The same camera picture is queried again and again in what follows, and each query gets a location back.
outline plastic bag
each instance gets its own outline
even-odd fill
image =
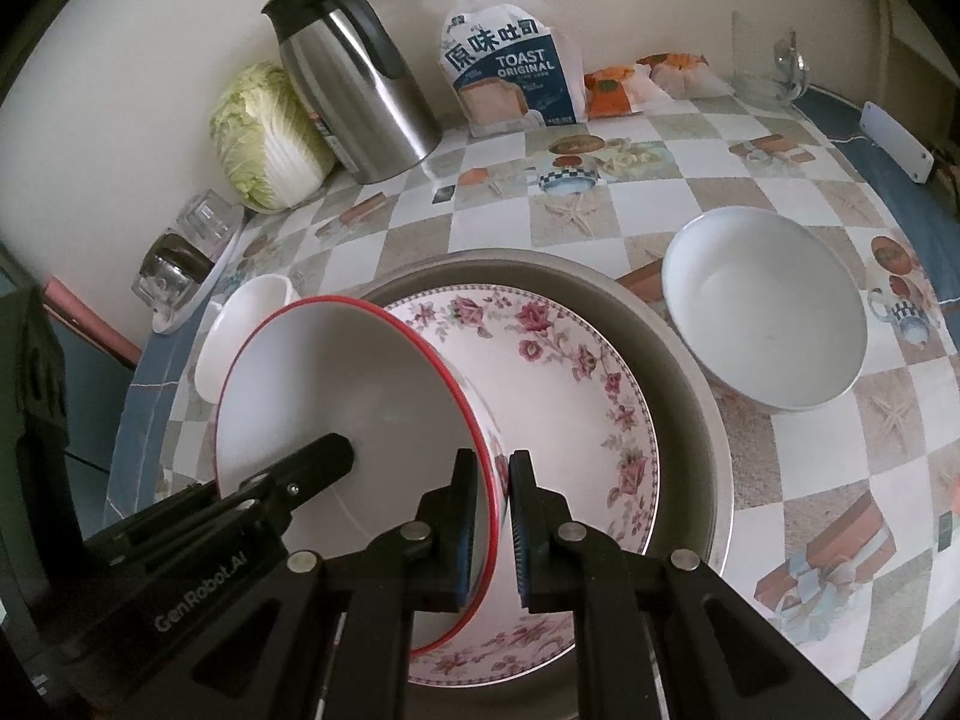
[[[476,138],[587,120],[579,47],[523,0],[457,0],[439,61]]]
[[[647,65],[614,66],[588,73],[584,85],[591,119],[641,113],[670,100],[670,95],[651,81]]]
[[[654,83],[674,100],[719,98],[733,94],[733,87],[720,79],[702,56],[691,53],[659,53],[638,60],[650,67]]]

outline white bowl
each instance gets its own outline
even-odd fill
[[[867,319],[839,258],[789,218],[708,211],[664,257],[664,298],[683,340],[723,385],[768,410],[807,410],[846,392]]]
[[[472,618],[493,576],[506,515],[494,471],[496,426],[469,383],[430,344],[371,303],[307,298],[253,332],[227,375],[216,419],[215,470],[226,496],[326,433],[346,436],[353,469],[296,509],[294,552],[337,557],[411,520],[421,495],[450,483],[457,450],[479,460],[469,603],[415,615],[413,642],[440,646]]]
[[[251,279],[222,306],[210,303],[217,312],[197,358],[193,383],[197,394],[216,404],[227,381],[227,372],[244,341],[270,316],[299,300],[290,279],[280,274],[263,274]]]

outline white cup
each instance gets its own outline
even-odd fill
[[[289,278],[265,274],[244,284],[223,306],[210,303],[218,316],[200,350],[193,379],[203,400],[219,402],[230,366],[247,338],[267,317],[296,300],[299,295]]]

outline toast bag label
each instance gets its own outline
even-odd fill
[[[550,30],[513,5],[451,19],[440,64],[467,117],[491,132],[510,122],[530,129],[577,121]]]

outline gray tray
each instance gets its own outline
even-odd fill
[[[723,571],[733,525],[730,447],[707,380],[677,335],[635,295],[593,269],[520,250],[474,250],[425,260],[357,290],[386,306],[451,284],[502,284],[544,295],[587,319],[643,389],[661,456],[661,499],[647,554],[694,550]],[[409,685],[416,720],[558,720],[577,713],[573,652],[531,674],[475,688]]]

